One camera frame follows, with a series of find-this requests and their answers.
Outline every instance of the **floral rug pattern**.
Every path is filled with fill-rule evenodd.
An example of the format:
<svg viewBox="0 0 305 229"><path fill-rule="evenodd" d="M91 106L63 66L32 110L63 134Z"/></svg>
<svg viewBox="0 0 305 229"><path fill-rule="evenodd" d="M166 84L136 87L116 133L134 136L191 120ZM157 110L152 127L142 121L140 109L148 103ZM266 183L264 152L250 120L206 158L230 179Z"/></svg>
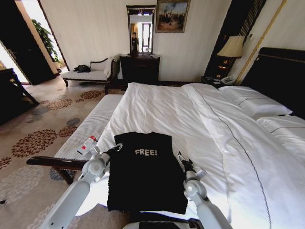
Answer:
<svg viewBox="0 0 305 229"><path fill-rule="evenodd" d="M72 81L66 88L60 76L24 87L40 104L0 126L0 201L6 201L0 205L0 228L39 228L68 184L55 169L26 161L32 156L53 157L104 97L103 84ZM74 180L80 176L79 171L68 173ZM96 206L75 217L68 228L121 229L127 219L125 213Z"/></svg>

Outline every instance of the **black headboard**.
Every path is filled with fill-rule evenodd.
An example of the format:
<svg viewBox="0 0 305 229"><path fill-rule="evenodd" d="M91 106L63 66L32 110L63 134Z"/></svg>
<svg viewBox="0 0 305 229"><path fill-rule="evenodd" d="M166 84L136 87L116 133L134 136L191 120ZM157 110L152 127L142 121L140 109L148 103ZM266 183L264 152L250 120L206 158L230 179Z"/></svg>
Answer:
<svg viewBox="0 0 305 229"><path fill-rule="evenodd" d="M241 86L267 95L305 119L305 51L261 48Z"/></svg>

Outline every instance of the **pillow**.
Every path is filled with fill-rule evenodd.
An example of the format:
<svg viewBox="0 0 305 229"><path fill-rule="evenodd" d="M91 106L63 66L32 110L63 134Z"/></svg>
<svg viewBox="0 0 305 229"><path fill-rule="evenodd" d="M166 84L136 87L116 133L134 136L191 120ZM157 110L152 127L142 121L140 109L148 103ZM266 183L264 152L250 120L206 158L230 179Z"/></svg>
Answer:
<svg viewBox="0 0 305 229"><path fill-rule="evenodd" d="M250 117L288 115L292 111L277 101L251 89L242 86L225 86L219 88L222 94L230 98L234 104Z"/></svg>
<svg viewBox="0 0 305 229"><path fill-rule="evenodd" d="M305 120L297 116L264 117L257 120L305 165Z"/></svg>
<svg viewBox="0 0 305 229"><path fill-rule="evenodd" d="M108 58L106 61L106 68L104 70L104 74L107 78L109 78L111 75L111 62L112 62L112 57Z"/></svg>
<svg viewBox="0 0 305 229"><path fill-rule="evenodd" d="M98 62L90 62L90 69L93 71L104 71L107 66L107 59L98 61Z"/></svg>

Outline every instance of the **lampshade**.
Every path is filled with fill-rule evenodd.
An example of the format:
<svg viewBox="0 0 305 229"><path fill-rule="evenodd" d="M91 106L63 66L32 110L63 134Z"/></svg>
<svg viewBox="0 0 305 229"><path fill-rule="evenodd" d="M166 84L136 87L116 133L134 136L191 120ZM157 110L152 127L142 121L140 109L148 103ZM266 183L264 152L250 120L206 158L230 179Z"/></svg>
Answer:
<svg viewBox="0 0 305 229"><path fill-rule="evenodd" d="M244 36L231 36L217 54L225 57L241 57L243 55Z"/></svg>

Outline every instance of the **painting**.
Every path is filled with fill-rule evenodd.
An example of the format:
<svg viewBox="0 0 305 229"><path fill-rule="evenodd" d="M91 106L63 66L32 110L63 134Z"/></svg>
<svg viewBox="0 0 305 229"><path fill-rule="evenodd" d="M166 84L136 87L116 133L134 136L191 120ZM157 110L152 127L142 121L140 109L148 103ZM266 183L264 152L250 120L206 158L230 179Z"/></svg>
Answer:
<svg viewBox="0 0 305 229"><path fill-rule="evenodd" d="M158 0L156 32L184 32L191 0Z"/></svg>

